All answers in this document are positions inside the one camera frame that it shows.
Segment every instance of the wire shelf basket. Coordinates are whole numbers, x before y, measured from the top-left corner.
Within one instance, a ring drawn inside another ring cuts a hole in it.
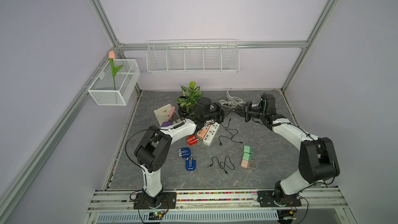
[[[238,42],[148,44],[147,69],[150,73],[238,72]]]
[[[140,76],[136,60],[113,59],[113,63],[115,67],[123,65],[115,76],[116,90],[109,61],[88,88],[97,105],[126,106]]]

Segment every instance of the white power strip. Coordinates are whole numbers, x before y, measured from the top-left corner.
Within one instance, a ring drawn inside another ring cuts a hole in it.
[[[209,130],[206,133],[205,138],[203,138],[203,143],[205,145],[210,145],[211,142],[213,141],[214,136],[216,135],[216,132],[218,130],[218,127],[220,126],[219,123],[215,122],[214,124],[212,124],[209,128]]]

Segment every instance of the black wire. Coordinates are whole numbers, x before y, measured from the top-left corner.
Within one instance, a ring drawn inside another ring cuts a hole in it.
[[[137,191],[134,191],[134,192],[132,192],[132,193],[130,194],[129,198],[130,198],[131,201],[133,201],[133,199],[131,199],[131,196],[132,196],[135,192],[139,192],[139,191],[142,192],[142,190],[137,190]],[[137,209],[138,209],[138,215],[139,215],[141,221],[144,223],[144,221],[142,220],[141,215],[140,215],[140,202],[138,202],[138,204],[137,204]]]
[[[231,137],[230,137],[230,138],[227,137],[227,136],[224,136],[224,135],[220,135],[220,136],[218,137],[218,141],[220,142],[220,146],[222,146],[222,142],[221,142],[221,139],[220,139],[221,137],[225,137],[225,138],[227,138],[227,139],[230,139],[232,142],[235,142],[235,143],[241,143],[241,144],[243,144],[243,142],[239,142],[239,141],[234,141],[234,140],[232,140],[233,137],[234,137],[236,134],[238,134],[239,131],[238,131],[237,129],[228,128],[230,123],[231,123],[231,119],[229,119],[229,121],[228,121],[228,126],[227,126],[227,127],[223,126],[222,123],[220,123],[220,125],[221,125],[222,127],[224,127],[224,129],[225,129],[227,132],[229,132],[229,134],[231,134]],[[234,131],[236,131],[236,133],[235,133],[235,134],[232,134],[232,132],[230,132],[229,130],[234,130]]]
[[[302,218],[302,220],[296,224],[300,224],[302,221],[304,221],[305,217],[307,216],[307,212],[308,212],[308,207],[310,206],[310,204],[308,203],[307,199],[305,197],[302,197],[306,202],[307,202],[307,210],[305,211],[305,215]]]
[[[254,121],[254,122],[256,122],[256,123],[259,123],[260,125],[263,125],[263,123],[258,122],[258,121],[255,121],[254,118],[252,118],[251,120]]]
[[[209,125],[211,125],[211,124],[214,124],[216,121],[215,120],[213,120],[212,122],[210,122],[210,123],[205,123],[205,126],[209,126]]]
[[[127,140],[127,142],[126,142],[126,144],[125,144],[125,153],[126,153],[126,156],[128,157],[128,159],[130,160],[130,161],[132,161],[132,163],[133,164],[135,164],[136,166],[138,166],[140,169],[142,169],[142,171],[145,173],[145,170],[141,167],[141,166],[139,166],[136,162],[134,162],[131,158],[130,158],[130,156],[127,154],[127,143],[130,141],[130,139],[132,138],[132,137],[134,137],[136,134],[138,134],[138,133],[140,133],[140,132],[143,132],[143,131],[148,131],[148,130],[154,130],[154,128],[149,128],[149,129],[145,129],[145,130],[141,130],[141,131],[139,131],[139,132],[136,132],[136,133],[134,133],[131,137],[129,137],[129,139]],[[144,174],[144,178],[145,178],[145,185],[147,185],[147,176]]]
[[[140,201],[141,201],[141,198],[140,198],[140,200],[138,201],[138,205],[137,205],[138,216],[140,217],[141,222],[145,224],[145,222],[142,220],[142,217],[141,217],[141,215],[140,215],[140,204],[141,204]]]
[[[132,196],[135,192],[140,192],[140,191],[142,192],[142,190],[137,190],[137,191],[132,192],[132,193],[130,194],[130,196],[129,196],[130,200],[133,201],[133,199],[131,199],[131,196]]]
[[[228,173],[228,172],[226,172],[225,167],[228,167],[230,170],[234,170],[234,169],[235,169],[235,165],[231,162],[231,158],[230,158],[229,156],[226,156],[226,157],[225,157],[224,162],[223,162],[223,161],[219,162],[217,157],[212,157],[212,158],[211,158],[212,164],[209,165],[209,167],[212,167],[213,164],[214,164],[213,158],[216,158],[216,159],[217,159],[217,164],[218,164],[218,166],[220,167],[220,169],[223,169],[223,170],[224,170],[225,174]],[[226,158],[229,159],[229,163],[230,163],[234,168],[231,168],[231,167],[229,167],[229,166],[226,164]]]

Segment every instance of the cable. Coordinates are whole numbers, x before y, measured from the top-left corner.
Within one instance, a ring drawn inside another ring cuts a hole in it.
[[[223,161],[219,162],[217,157],[212,157],[212,158],[211,158],[212,164],[208,166],[209,168],[212,167],[213,164],[214,164],[213,158],[216,158],[216,159],[217,159],[217,164],[218,164],[218,166],[220,167],[220,169],[223,169],[223,170],[224,170],[225,174],[228,174],[228,172],[226,172],[225,167],[228,167],[230,170],[234,170],[234,169],[235,169],[235,165],[231,162],[231,158],[230,158],[229,156],[226,156],[226,157],[225,157],[224,162],[223,162]],[[230,163],[234,168],[231,168],[231,167],[229,167],[229,166],[226,164],[226,158],[229,159],[229,163]]]
[[[254,118],[252,118],[251,120],[254,121],[254,122],[256,122],[256,123],[259,123],[260,125],[263,125],[263,123],[258,122],[258,121],[255,121]]]
[[[310,206],[310,204],[308,203],[307,199],[305,197],[302,197],[306,202],[307,202],[307,210],[305,211],[305,215],[302,218],[302,220],[296,224],[300,224],[302,221],[304,221],[305,217],[307,216],[307,212],[308,212],[308,207]]]
[[[205,122],[205,126],[209,126],[209,125],[212,125],[212,124],[214,124],[216,121],[215,120],[213,120],[212,122],[209,122],[209,123],[207,123],[207,121]]]
[[[221,137],[225,137],[225,138],[227,138],[227,139],[230,139],[232,142],[235,142],[235,143],[241,143],[241,144],[243,144],[243,142],[232,140],[232,138],[233,138],[236,134],[238,134],[239,131],[238,131],[237,129],[228,128],[230,123],[231,123],[231,119],[229,119],[229,121],[228,121],[228,126],[227,126],[227,127],[223,126],[222,123],[220,123],[220,125],[221,125],[222,127],[224,127],[224,129],[225,129],[227,132],[229,132],[229,134],[231,134],[231,137],[230,137],[230,138],[227,137],[227,136],[224,136],[224,135],[220,135],[220,136],[218,137],[218,141],[220,142],[220,147],[222,146],[222,142],[221,142],[221,139],[220,139]],[[235,134],[232,134],[232,132],[230,132],[229,130],[235,130],[236,133],[235,133]]]
[[[141,214],[140,214],[140,204],[141,204],[140,202],[141,202],[141,198],[140,198],[140,201],[138,201],[138,206],[137,206],[138,216],[140,217],[141,222],[145,224],[145,222],[142,220],[142,217],[141,217]]]
[[[167,203],[167,210],[166,210],[166,212],[163,213],[163,215],[165,215],[169,211],[170,205],[169,205],[169,202],[166,201],[166,200],[162,200],[162,202],[166,202]]]
[[[140,192],[140,191],[142,192],[142,190],[137,190],[137,191],[132,192],[132,193],[130,194],[130,196],[129,196],[130,200],[131,200],[131,201],[134,201],[133,199],[131,199],[131,196],[132,196],[135,192]]]
[[[242,100],[239,97],[231,96],[228,91],[226,92],[226,98],[227,98],[227,100],[219,100],[218,101],[218,102],[220,102],[221,106],[224,109],[234,109],[234,108],[242,107],[243,104],[246,103],[246,101]]]
[[[129,139],[126,141],[126,144],[125,144],[125,153],[126,153],[126,156],[128,157],[128,159],[129,159],[130,161],[132,161],[133,164],[135,164],[136,166],[140,167],[140,169],[142,169],[142,171],[144,172],[145,185],[147,185],[147,176],[145,175],[145,170],[130,158],[130,156],[127,154],[127,148],[126,148],[126,147],[127,147],[127,143],[130,141],[130,139],[131,139],[132,137],[134,137],[135,135],[137,135],[137,134],[140,133],[140,132],[148,131],[148,130],[155,130],[155,129],[154,129],[154,128],[149,128],[149,129],[145,129],[145,130],[141,130],[141,131],[139,131],[139,132],[136,132],[136,133],[134,133],[131,137],[129,137]]]
[[[133,199],[131,199],[132,194],[134,194],[135,192],[139,192],[139,191],[142,192],[142,190],[137,190],[137,191],[134,191],[134,192],[132,192],[132,193],[130,194],[129,198],[130,198],[131,201],[133,201]],[[140,217],[141,221],[142,221],[143,223],[145,223],[145,222],[142,220],[141,215],[140,215],[140,202],[138,202],[137,209],[138,209],[138,216]]]

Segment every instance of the black plant pot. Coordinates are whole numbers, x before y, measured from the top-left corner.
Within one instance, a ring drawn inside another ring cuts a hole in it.
[[[179,104],[177,104],[177,106],[178,106],[178,110],[177,110],[178,115],[181,116],[181,117],[187,117],[188,114],[189,114],[189,113],[187,113],[187,108],[186,107],[180,107]]]

